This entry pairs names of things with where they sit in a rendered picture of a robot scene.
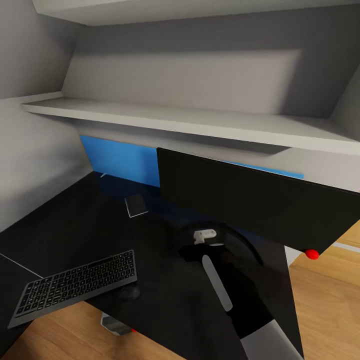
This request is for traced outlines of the notebook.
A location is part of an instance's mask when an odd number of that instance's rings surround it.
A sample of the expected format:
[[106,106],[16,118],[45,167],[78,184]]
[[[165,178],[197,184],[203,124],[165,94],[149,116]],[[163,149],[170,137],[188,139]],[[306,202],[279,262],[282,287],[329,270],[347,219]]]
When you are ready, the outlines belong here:
[[147,207],[144,203],[142,195],[136,194],[124,198],[126,207],[128,208],[128,214],[130,218],[136,217],[138,215],[147,213]]

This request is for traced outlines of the mouse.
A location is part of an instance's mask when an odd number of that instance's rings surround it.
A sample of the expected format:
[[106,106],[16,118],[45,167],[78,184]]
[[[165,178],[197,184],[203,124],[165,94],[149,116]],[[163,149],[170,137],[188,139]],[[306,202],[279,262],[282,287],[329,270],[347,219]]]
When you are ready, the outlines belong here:
[[141,289],[135,284],[129,284],[128,286],[122,287],[119,298],[121,300],[134,300],[138,298],[141,294]]

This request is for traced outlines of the keyboard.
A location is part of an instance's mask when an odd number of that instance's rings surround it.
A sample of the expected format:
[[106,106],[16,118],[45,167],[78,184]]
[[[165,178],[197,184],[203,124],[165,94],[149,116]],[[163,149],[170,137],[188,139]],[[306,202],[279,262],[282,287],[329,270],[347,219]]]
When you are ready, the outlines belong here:
[[137,281],[134,250],[66,270],[26,286],[7,329]]

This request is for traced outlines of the monitor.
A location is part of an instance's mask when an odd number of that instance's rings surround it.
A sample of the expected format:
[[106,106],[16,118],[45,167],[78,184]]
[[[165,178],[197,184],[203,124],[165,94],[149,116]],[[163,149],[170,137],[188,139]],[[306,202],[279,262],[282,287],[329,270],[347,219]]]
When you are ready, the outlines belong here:
[[360,191],[256,169],[181,151],[156,148],[161,199],[317,260],[360,220]]

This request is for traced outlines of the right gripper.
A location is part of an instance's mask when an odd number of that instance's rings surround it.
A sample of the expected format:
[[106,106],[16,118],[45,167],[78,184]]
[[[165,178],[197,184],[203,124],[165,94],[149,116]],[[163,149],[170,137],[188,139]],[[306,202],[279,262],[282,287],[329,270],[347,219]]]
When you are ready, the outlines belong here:
[[186,262],[193,262],[199,260],[199,250],[203,247],[205,243],[185,245],[182,249],[178,250],[179,256],[184,258]]

